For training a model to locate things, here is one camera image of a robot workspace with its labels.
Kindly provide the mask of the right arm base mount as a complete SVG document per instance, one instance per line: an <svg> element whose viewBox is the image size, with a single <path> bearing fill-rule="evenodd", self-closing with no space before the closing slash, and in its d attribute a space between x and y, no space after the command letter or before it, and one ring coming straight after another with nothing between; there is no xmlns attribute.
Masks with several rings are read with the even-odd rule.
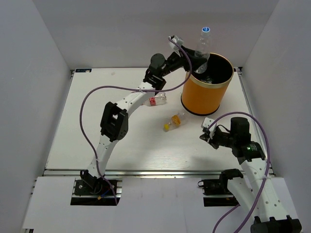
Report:
<svg viewBox="0 0 311 233"><path fill-rule="evenodd" d="M232 193L221 187L217 179L200 180L198 187L203 191L205 207L234 207L239 204Z"/></svg>

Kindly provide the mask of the large clear unlabelled bottle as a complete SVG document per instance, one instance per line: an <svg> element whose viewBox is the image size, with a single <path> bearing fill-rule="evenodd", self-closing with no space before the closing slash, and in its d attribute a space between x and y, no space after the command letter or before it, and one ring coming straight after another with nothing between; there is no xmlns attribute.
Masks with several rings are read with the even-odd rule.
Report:
<svg viewBox="0 0 311 233"><path fill-rule="evenodd" d="M210 27L203 27L201 30L201 36L197 43L196 50L194 53L195 57L205 58L206 62L202 64L195 72L202 74L207 69L207 62L210 57Z"/></svg>

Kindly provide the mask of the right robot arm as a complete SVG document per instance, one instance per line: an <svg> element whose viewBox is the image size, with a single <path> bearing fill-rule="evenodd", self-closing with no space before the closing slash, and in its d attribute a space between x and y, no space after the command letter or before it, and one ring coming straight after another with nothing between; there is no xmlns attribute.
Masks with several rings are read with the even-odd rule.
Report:
<svg viewBox="0 0 311 233"><path fill-rule="evenodd" d="M239 232L252 220L252 233L299 233L302 226L285 210L269 175L270 162L259 143L251 140L250 124L244 117L233 117L230 129L223 132L217 122L205 118L200 139L214 149L226 147L238 159L241 170L228 169L219 176L219 187L231 193L246 212L245 221L236 229Z"/></svg>

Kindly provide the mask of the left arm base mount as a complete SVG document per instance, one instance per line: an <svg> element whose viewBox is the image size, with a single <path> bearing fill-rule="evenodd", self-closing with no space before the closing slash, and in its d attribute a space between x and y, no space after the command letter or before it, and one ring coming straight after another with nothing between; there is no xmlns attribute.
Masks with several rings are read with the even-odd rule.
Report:
<svg viewBox="0 0 311 233"><path fill-rule="evenodd" d="M75 180L71 206L117 206L121 199L121 181L109 180L114 188L115 196L109 184L100 184L94 191L82 180Z"/></svg>

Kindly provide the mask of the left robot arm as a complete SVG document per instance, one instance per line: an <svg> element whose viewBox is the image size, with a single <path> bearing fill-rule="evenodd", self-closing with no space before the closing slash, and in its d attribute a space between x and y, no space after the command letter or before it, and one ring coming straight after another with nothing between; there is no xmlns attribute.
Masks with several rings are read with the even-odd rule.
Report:
<svg viewBox="0 0 311 233"><path fill-rule="evenodd" d="M196 57L194 51L185 47L179 48L168 58L156 53L151 57L145 77L137 89L130 89L130 94L116 103L108 102L100 122L100 141L97 147L92 146L94 158L87 169L80 172L86 188L93 194L99 193L110 183L104 178L107 162L115 145L128 132L130 115L150 97L163 90L164 77L179 68L192 73L207 62L204 57Z"/></svg>

